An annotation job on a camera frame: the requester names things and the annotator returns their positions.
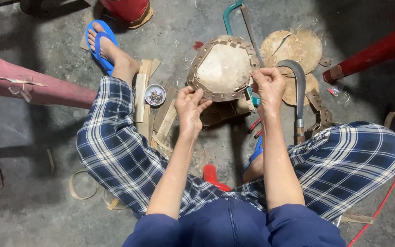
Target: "pliers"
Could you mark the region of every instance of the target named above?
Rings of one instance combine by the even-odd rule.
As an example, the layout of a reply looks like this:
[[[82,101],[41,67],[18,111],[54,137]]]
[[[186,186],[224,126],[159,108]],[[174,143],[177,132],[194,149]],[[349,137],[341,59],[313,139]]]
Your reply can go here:
[[[259,125],[261,122],[262,122],[262,120],[261,120],[260,118],[257,119],[257,120],[253,123],[253,125],[249,128],[248,134],[252,133],[252,132],[254,131],[255,127],[257,127],[257,125]],[[257,139],[257,138],[259,138],[261,135],[262,135],[262,130],[259,130],[259,132],[257,132],[257,133],[254,135],[254,138]]]

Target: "small metal bowl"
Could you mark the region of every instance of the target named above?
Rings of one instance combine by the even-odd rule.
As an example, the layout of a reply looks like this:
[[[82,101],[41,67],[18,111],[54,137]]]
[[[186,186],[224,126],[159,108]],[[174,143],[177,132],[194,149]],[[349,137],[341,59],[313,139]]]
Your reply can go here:
[[[157,95],[160,95],[161,98],[158,102],[152,100],[153,97],[151,97],[152,93],[156,93]],[[161,105],[164,100],[165,100],[165,90],[161,85],[158,84],[152,84],[149,85],[146,88],[146,92],[144,93],[144,98],[146,99],[147,104],[157,106]]]

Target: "plaid pants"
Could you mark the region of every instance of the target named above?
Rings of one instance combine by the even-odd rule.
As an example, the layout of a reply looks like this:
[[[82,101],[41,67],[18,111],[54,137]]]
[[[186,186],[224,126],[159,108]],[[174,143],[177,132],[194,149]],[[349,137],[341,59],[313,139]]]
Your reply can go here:
[[[168,160],[136,132],[133,101],[126,82],[104,76],[77,134],[76,148],[99,184],[144,215]],[[289,147],[288,154],[306,206],[327,220],[335,219],[395,175],[395,133],[373,123],[333,126]],[[263,177],[223,192],[188,175],[179,216],[227,196],[266,211]]]

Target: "person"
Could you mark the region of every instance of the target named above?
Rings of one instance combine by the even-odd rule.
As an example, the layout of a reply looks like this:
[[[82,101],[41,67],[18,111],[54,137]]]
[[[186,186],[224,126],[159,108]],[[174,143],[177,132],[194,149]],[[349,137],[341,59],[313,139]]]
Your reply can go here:
[[[103,30],[93,27],[91,49]],[[211,105],[202,90],[178,93],[179,137],[168,160],[133,125],[139,64],[106,37],[100,42],[114,70],[101,78],[76,148],[88,173],[140,217],[123,246],[345,246],[331,221],[395,175],[395,133],[377,124],[340,124],[287,148],[279,113],[285,81],[262,68],[252,74],[262,153],[244,185],[223,192],[188,174],[199,117]]]

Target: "circular hide piece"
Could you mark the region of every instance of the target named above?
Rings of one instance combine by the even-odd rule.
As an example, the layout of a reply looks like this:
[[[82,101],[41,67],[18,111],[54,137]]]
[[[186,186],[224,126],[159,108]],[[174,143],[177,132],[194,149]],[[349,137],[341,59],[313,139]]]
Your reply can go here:
[[[303,59],[299,64],[304,70],[304,74],[312,72],[323,55],[323,44],[318,36],[309,29],[300,28],[297,31],[297,38],[300,40],[303,50]],[[293,73],[288,74],[289,77],[295,77]]]
[[[297,105],[297,93],[296,93],[296,85],[295,78],[285,77],[286,81],[286,91],[283,95],[283,101],[288,105]],[[312,74],[306,75],[306,93],[310,92],[313,88],[316,89],[317,92],[320,91],[318,81]],[[306,96],[304,96],[304,106],[309,104],[309,100]]]
[[[302,44],[297,36],[284,30],[275,31],[267,36],[260,50],[267,68],[275,67],[279,61],[284,59],[301,61],[303,58]],[[278,69],[282,75],[292,73],[292,70],[287,67]]]
[[[251,73],[259,60],[251,43],[228,35],[212,38],[204,44],[191,63],[187,84],[202,88],[204,98],[214,102],[242,97],[252,81]]]

